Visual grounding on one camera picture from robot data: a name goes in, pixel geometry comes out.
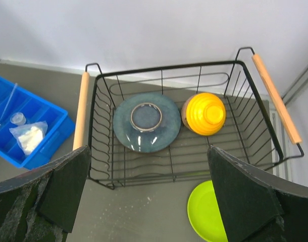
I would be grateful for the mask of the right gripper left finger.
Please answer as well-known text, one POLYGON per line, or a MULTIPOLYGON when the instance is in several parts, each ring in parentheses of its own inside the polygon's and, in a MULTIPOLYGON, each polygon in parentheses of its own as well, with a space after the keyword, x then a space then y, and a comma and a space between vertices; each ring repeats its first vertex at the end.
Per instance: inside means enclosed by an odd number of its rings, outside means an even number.
POLYGON ((0 241, 66 241, 91 163, 82 146, 0 182, 0 241))

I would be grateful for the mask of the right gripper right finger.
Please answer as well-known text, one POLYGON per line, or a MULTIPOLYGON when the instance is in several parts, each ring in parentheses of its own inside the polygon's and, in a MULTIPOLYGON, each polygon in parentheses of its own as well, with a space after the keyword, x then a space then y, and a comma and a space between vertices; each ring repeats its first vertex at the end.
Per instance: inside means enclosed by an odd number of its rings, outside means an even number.
POLYGON ((308 241, 308 187, 215 146, 207 156, 228 241, 308 241))

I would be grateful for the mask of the clear bag of white powder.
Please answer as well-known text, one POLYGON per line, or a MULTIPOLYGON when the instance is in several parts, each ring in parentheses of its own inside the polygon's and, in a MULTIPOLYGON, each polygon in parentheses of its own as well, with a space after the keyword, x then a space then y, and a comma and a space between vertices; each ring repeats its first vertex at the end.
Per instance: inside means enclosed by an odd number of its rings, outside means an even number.
POLYGON ((29 156, 45 138, 48 124, 46 121, 9 128, 19 147, 29 156))

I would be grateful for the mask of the glass bulb tube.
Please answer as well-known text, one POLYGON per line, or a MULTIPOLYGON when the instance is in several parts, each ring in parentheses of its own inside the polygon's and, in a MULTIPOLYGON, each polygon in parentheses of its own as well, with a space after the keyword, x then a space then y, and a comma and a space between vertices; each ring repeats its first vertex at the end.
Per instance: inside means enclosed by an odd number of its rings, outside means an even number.
POLYGON ((9 106, 9 103, 11 102, 11 99, 12 99, 12 97, 13 97, 13 95, 14 95, 14 92, 15 92, 15 90, 17 89, 17 87, 18 87, 18 83, 15 83, 15 84, 14 84, 14 87, 13 87, 11 93, 10 93, 10 96, 9 96, 9 98, 8 98, 6 104, 5 104, 5 107, 4 107, 4 109, 3 109, 3 112, 2 112, 2 114, 1 114, 1 116, 0 116, 0 127, 2 126, 3 117, 4 117, 4 115, 5 115, 6 111, 7 111, 7 108, 8 108, 8 106, 9 106))

